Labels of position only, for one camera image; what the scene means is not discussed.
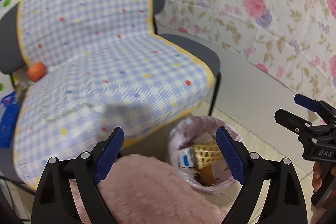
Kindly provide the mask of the person's right hand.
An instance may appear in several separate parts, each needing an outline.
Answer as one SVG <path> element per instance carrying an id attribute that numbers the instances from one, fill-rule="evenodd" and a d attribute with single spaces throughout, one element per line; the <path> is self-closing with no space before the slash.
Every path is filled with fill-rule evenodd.
<path id="1" fill-rule="evenodd" d="M 336 175 L 335 165 L 331 169 L 331 174 L 333 176 Z M 322 165 L 319 162 L 315 162 L 313 166 L 313 179 L 311 182 L 314 192 L 317 192 L 317 190 L 319 190 L 319 188 L 322 185 L 321 176 L 322 176 Z M 331 195 L 335 196 L 335 189 L 332 191 Z"/>

